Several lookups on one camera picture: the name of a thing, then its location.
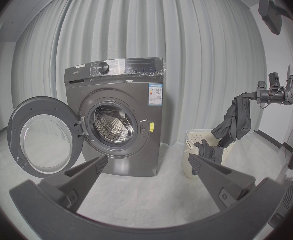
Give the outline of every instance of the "washing machine door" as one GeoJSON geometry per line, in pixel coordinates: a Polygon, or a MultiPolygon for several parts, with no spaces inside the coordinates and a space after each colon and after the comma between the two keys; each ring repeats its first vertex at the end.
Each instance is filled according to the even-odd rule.
{"type": "Polygon", "coordinates": [[[83,131],[77,115],[65,103],[33,97],[12,113],[8,146],[23,170],[44,178],[74,165],[82,150],[83,131]]]}

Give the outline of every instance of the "front-loading washing machine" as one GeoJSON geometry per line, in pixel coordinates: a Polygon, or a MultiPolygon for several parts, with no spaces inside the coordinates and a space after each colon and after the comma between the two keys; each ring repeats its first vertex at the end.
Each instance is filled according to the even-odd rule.
{"type": "Polygon", "coordinates": [[[156,176],[163,74],[162,58],[110,59],[66,69],[68,105],[41,96],[24,101],[14,110],[8,125],[13,157],[37,177],[70,168],[81,151],[86,161],[107,154],[104,173],[156,176]],[[62,132],[52,133],[45,126],[42,131],[52,135],[49,141],[59,135],[71,146],[69,155],[51,167],[32,163],[25,150],[27,132],[37,119],[48,120],[62,132]]]}

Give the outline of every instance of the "gray cloth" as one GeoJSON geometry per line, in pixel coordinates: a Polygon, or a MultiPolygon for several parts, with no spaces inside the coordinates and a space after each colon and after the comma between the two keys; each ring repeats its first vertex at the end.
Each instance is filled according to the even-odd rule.
{"type": "Polygon", "coordinates": [[[199,142],[194,143],[194,146],[199,148],[199,155],[212,160],[218,164],[222,162],[223,148],[219,146],[210,146],[206,140],[202,140],[202,144],[199,142]]]}
{"type": "Polygon", "coordinates": [[[223,148],[236,139],[240,140],[251,130],[250,100],[237,96],[227,110],[224,121],[214,128],[211,133],[215,138],[222,138],[218,144],[223,148]]]}

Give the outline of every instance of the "white laundry basket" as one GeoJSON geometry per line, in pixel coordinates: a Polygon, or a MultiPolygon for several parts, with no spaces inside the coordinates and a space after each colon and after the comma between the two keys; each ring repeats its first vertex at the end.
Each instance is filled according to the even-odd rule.
{"type": "MultiPolygon", "coordinates": [[[[199,154],[199,149],[194,146],[194,143],[202,143],[205,139],[210,146],[216,146],[220,139],[216,139],[211,133],[212,129],[202,129],[202,130],[187,130],[185,133],[185,146],[182,157],[182,168],[184,174],[188,178],[197,178],[197,175],[192,174],[192,166],[189,163],[189,154],[199,154]]],[[[227,148],[223,149],[222,164],[227,159],[230,154],[235,142],[231,143],[227,148]]]]}

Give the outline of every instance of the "door hinge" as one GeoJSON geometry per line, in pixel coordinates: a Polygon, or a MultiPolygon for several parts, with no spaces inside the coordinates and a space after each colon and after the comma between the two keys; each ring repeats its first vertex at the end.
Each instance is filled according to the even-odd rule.
{"type": "Polygon", "coordinates": [[[87,131],[87,129],[86,129],[86,126],[85,126],[85,117],[84,116],[82,116],[81,117],[81,120],[79,121],[79,124],[82,126],[82,130],[83,130],[83,132],[82,132],[82,134],[81,135],[86,135],[86,136],[88,136],[88,131],[87,131]]]}

